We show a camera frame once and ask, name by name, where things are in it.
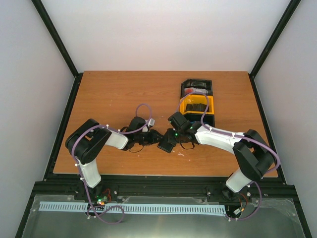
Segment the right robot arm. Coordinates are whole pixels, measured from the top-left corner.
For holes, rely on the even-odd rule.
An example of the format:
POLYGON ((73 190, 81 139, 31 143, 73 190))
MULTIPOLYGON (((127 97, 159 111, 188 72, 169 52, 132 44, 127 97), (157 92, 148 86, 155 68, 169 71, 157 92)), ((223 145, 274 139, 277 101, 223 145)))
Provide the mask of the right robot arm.
POLYGON ((239 169, 225 183, 233 193, 260 181, 274 164, 276 154, 255 130, 231 132, 202 121, 192 123, 180 112, 175 112, 168 121, 172 128, 167 130, 159 143, 160 149, 170 153, 176 144, 192 143, 213 146, 235 156, 239 169))

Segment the black leather card holder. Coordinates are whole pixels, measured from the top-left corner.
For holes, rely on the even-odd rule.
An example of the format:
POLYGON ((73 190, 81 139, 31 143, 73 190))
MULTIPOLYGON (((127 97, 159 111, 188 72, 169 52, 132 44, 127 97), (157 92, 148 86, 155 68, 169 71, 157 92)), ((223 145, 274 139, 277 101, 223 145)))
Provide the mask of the black leather card holder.
POLYGON ((169 128, 158 143, 158 148, 167 153, 171 153, 176 144, 175 131, 172 128, 169 128))

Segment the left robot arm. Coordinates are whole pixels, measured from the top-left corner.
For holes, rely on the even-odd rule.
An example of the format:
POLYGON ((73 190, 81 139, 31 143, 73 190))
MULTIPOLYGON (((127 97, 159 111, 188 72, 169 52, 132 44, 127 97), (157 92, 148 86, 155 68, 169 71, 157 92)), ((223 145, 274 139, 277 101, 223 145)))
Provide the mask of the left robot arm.
POLYGON ((85 193, 91 199, 99 199, 103 194, 101 175, 98 171, 96 158, 104 146, 119 150, 130 150, 135 144, 148 146, 159 143, 163 135, 153 129, 155 120, 145 120, 135 116, 128 126, 114 130, 108 125, 100 125, 96 120, 89 119, 73 132, 66 140, 65 147, 75 158, 80 168, 81 180, 87 187, 85 193))

